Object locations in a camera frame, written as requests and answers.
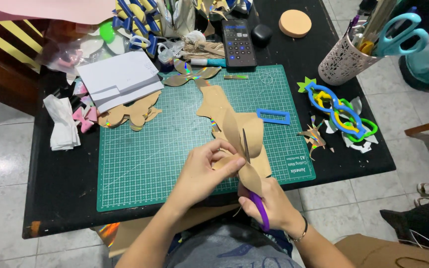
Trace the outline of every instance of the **hand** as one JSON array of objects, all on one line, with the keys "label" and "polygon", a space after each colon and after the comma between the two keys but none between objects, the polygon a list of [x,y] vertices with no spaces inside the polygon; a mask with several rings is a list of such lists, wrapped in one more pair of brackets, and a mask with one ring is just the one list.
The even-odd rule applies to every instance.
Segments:
[{"label": "hand", "polygon": [[239,157],[222,168],[213,170],[213,161],[229,156],[226,152],[219,151],[220,148],[236,154],[236,149],[223,139],[212,140],[190,151],[166,203],[170,202],[173,207],[186,211],[207,198],[218,184],[245,165],[246,160]]},{"label": "hand", "polygon": [[[286,231],[287,229],[292,229],[293,226],[299,225],[302,227],[301,231],[303,231],[305,226],[304,219],[300,212],[292,206],[277,179],[274,177],[261,179],[261,186],[264,196],[263,204],[269,218],[270,228]],[[240,196],[238,201],[244,212],[262,223],[263,220],[259,210],[253,201],[249,199],[249,192],[241,183],[239,183],[238,195]]]}]

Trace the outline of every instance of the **bracelet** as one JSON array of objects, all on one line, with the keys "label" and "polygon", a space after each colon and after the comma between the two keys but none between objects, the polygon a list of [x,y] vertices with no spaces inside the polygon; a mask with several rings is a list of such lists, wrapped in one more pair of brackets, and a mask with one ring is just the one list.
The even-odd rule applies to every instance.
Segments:
[{"label": "bracelet", "polygon": [[304,217],[304,216],[302,216],[302,218],[304,218],[304,222],[306,223],[306,228],[304,229],[304,233],[301,235],[301,237],[299,237],[298,239],[294,239],[292,236],[290,236],[290,235],[288,235],[289,236],[289,238],[292,240],[292,241],[294,241],[294,242],[299,242],[299,241],[301,241],[301,239],[306,235],[306,233],[307,233],[307,226],[308,226],[308,224],[307,224],[307,219],[306,219],[306,217]]}]

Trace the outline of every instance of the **cutting mat grid lines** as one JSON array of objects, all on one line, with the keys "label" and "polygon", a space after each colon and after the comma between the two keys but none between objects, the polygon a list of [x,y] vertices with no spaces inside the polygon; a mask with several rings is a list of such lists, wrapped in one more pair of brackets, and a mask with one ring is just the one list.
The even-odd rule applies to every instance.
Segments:
[{"label": "cutting mat grid lines", "polygon": [[[161,74],[169,77],[175,73]],[[247,80],[225,80],[226,70],[209,82],[220,85],[238,113],[256,112],[256,108],[286,111],[291,125],[264,124],[264,146],[272,176],[280,184],[315,178],[289,85],[281,65],[257,67]],[[163,112],[143,129],[134,132],[128,124],[114,129],[101,127],[97,210],[157,204],[166,201],[188,152],[213,139],[211,122],[196,111],[203,94],[193,81],[180,87],[165,87],[155,107]],[[288,156],[297,156],[304,167],[292,173]],[[237,191],[238,180],[230,178],[217,186],[213,194]]]}]

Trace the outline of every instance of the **round cork pad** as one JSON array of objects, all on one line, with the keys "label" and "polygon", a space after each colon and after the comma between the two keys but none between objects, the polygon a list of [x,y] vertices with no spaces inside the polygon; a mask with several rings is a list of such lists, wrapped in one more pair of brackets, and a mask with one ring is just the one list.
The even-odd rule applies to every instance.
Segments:
[{"label": "round cork pad", "polygon": [[302,11],[291,9],[284,12],[279,19],[279,28],[290,37],[304,37],[309,32],[312,22]]}]

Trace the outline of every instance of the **purple scissors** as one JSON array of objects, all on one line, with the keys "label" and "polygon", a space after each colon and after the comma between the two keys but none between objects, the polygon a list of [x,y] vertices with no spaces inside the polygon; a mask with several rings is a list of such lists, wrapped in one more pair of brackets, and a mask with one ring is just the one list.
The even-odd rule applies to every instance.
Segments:
[{"label": "purple scissors", "polygon": [[[249,151],[247,149],[247,140],[246,140],[246,132],[243,129],[243,137],[245,142],[245,155],[246,155],[246,161],[248,163],[251,163],[251,158],[249,158]],[[261,229],[263,231],[267,232],[269,231],[269,218],[267,218],[266,210],[264,209],[263,201],[260,196],[258,196],[255,192],[249,191],[249,199],[253,201],[253,203],[256,205],[257,210],[259,210],[259,214],[261,214],[261,218],[263,219],[264,224],[259,224],[261,226]]]}]

